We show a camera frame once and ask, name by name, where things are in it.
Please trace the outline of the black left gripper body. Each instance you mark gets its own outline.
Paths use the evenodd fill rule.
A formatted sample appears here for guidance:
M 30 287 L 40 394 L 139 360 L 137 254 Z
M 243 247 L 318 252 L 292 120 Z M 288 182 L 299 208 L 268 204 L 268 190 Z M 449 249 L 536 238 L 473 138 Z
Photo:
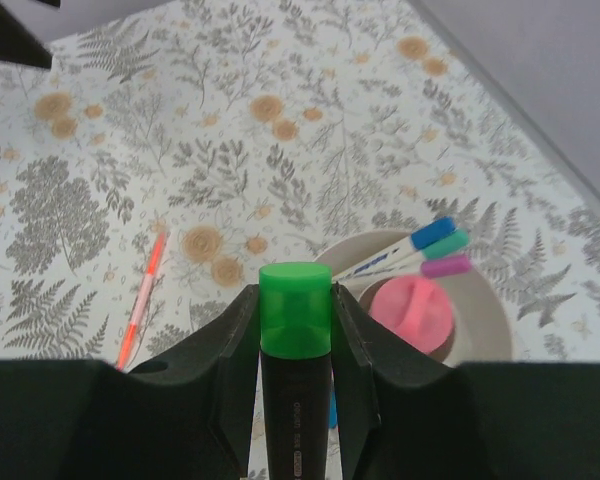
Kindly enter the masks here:
M 52 61 L 44 44 L 0 2 L 0 63 L 50 69 Z

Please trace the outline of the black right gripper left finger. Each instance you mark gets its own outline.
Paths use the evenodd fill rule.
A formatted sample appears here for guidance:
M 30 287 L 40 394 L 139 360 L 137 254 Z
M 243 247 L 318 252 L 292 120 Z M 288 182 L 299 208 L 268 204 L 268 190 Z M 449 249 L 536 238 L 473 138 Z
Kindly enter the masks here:
M 144 400 L 137 475 L 245 475 L 259 352 L 258 289 L 130 376 Z

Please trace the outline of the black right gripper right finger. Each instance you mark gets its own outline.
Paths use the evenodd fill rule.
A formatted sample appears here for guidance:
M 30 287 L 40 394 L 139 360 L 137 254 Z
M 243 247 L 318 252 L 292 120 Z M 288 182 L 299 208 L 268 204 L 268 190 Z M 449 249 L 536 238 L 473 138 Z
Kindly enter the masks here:
M 346 479 L 441 479 L 449 473 L 450 368 L 373 320 L 342 285 L 332 290 L 332 365 Z

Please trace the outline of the pink capped glue bottle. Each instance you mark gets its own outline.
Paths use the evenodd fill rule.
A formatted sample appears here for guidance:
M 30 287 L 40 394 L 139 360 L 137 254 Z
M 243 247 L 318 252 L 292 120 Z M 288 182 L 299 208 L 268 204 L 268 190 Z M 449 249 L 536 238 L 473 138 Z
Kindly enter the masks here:
M 418 275 L 382 279 L 359 303 L 372 319 L 430 358 L 444 362 L 455 339 L 453 305 L 434 280 Z

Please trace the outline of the black highlighter green cap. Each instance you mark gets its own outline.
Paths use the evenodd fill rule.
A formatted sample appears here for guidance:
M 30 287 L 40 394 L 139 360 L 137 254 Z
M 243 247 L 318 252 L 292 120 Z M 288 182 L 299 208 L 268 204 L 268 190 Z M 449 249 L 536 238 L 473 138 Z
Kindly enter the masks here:
M 271 479 L 324 479 L 331 399 L 331 269 L 259 271 L 260 363 Z

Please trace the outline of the white marker purple cap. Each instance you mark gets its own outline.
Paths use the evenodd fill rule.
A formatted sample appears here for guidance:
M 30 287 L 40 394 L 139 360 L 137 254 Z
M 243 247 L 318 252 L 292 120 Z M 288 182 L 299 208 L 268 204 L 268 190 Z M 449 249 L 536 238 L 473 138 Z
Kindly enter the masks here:
M 427 278 L 440 278 L 464 274 L 471 269 L 468 256 L 457 254 L 423 262 L 420 266 L 420 274 Z

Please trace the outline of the orange pink pen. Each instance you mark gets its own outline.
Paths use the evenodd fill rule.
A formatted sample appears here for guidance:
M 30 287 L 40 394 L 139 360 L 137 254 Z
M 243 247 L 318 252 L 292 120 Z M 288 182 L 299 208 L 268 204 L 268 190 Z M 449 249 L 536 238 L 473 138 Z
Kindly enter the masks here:
M 137 330 L 139 329 L 141 321 L 144 317 L 146 304 L 150 298 L 151 291 L 155 283 L 155 278 L 159 270 L 161 258 L 165 249 L 166 239 L 167 233 L 165 230 L 160 231 L 156 237 L 144 277 L 136 295 L 127 328 L 121 341 L 120 351 L 116 361 L 116 368 L 119 370 L 123 370 L 129 360 Z

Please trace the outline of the white marker teal cap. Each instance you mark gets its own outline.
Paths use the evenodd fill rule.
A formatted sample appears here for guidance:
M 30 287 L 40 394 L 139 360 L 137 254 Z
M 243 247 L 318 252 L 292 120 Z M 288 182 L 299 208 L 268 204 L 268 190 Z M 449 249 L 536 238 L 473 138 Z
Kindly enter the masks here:
M 423 228 L 336 274 L 334 279 L 349 280 L 363 274 L 379 273 L 391 267 L 420 266 L 427 260 L 454 254 L 468 243 L 469 236 L 465 230 L 447 227 Z

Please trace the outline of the black highlighter blue cap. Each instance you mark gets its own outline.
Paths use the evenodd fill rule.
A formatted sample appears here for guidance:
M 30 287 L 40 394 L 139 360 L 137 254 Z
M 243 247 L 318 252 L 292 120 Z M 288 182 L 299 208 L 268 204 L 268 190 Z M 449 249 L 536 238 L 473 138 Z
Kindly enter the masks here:
M 329 404 L 329 428 L 335 429 L 338 424 L 337 406 L 335 398 L 335 390 L 331 389 L 330 404 Z

